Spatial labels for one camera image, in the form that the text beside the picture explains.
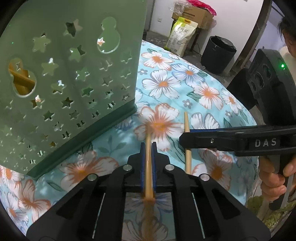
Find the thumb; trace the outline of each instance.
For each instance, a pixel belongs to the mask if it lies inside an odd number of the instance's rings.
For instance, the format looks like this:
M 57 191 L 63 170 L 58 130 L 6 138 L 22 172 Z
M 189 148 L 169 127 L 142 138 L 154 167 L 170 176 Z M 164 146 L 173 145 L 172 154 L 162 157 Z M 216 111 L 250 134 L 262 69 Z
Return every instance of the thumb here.
M 294 156 L 292 161 L 288 165 L 286 165 L 283 172 L 285 177 L 289 177 L 296 173 L 296 156 Z

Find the snowman cutout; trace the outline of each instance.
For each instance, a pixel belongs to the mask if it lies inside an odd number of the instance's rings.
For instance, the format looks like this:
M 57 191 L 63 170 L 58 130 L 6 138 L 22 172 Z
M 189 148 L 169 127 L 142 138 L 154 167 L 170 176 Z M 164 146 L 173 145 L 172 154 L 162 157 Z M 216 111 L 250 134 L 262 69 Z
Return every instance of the snowman cutout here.
M 112 53 L 120 43 L 120 35 L 116 30 L 116 20 L 113 17 L 107 17 L 102 21 L 102 30 L 97 40 L 97 46 L 101 53 Z

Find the brown box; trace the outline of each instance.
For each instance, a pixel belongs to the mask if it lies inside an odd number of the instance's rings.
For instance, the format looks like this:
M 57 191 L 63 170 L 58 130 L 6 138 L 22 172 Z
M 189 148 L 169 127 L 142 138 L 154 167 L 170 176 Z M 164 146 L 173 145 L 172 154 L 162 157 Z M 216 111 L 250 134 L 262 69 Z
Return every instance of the brown box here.
M 182 17 L 198 23 L 198 28 L 208 30 L 213 21 L 213 14 L 199 7 L 185 8 Z M 172 18 L 178 19 L 179 16 L 173 13 Z

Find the human hand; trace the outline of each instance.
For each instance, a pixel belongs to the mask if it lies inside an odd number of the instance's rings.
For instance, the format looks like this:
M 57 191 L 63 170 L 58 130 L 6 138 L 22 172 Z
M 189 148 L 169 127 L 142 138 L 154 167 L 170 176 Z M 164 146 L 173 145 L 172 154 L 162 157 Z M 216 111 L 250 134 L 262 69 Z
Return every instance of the human hand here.
M 281 195 L 283 195 L 287 188 L 285 187 L 285 177 L 289 177 L 296 173 L 296 156 L 291 160 L 291 162 L 284 168 L 284 176 L 280 174 L 274 174 L 275 171 L 272 162 L 267 157 L 259 157 L 259 177 L 262 180 L 261 190 L 262 195 L 268 201 L 277 200 Z M 296 187 L 296 175 L 293 180 L 293 191 Z

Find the basket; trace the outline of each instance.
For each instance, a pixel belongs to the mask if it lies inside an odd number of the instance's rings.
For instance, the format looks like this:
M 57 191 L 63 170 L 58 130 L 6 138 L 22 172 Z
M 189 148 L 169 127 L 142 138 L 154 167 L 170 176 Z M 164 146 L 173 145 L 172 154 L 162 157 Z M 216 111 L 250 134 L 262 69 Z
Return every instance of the basket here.
M 136 111 L 146 1 L 22 0 L 0 22 L 0 165 L 32 178 Z

